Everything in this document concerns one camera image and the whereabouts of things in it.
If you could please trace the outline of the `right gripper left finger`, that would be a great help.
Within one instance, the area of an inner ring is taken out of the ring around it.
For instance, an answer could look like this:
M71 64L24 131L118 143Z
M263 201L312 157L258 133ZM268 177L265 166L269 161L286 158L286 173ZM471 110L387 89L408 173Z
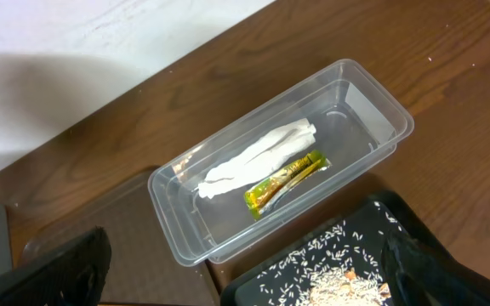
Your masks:
M0 305L96 305L111 263L111 244L95 227L0 275Z

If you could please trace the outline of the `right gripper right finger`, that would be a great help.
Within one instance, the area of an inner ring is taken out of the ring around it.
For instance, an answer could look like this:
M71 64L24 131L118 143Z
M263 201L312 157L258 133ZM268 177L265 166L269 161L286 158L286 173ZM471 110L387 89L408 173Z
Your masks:
M393 304L490 306L490 280L407 235L392 232L381 252Z

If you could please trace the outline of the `rice and food scraps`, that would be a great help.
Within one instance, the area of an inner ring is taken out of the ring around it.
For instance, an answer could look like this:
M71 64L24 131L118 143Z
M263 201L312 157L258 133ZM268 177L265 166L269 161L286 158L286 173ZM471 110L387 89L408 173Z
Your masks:
M385 236L402 227L379 201L328 226L260 272L250 305L391 305L380 268Z

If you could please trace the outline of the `green snack wrapper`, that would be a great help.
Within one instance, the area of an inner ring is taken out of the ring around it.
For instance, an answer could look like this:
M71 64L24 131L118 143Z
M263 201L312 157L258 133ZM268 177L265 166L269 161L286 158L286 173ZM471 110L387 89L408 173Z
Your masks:
M319 150L311 151L247 190L243 198L248 210L255 220L262 218L296 185L314 173L329 167L331 167L331 162L323 153Z

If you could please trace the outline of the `white napkin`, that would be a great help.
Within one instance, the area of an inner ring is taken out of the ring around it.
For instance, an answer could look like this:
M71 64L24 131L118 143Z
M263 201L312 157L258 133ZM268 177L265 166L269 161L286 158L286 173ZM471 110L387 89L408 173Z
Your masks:
M272 129L238 156L208 171L197 186L201 198L255 183L274 173L291 156L316 142L316 127L306 118Z

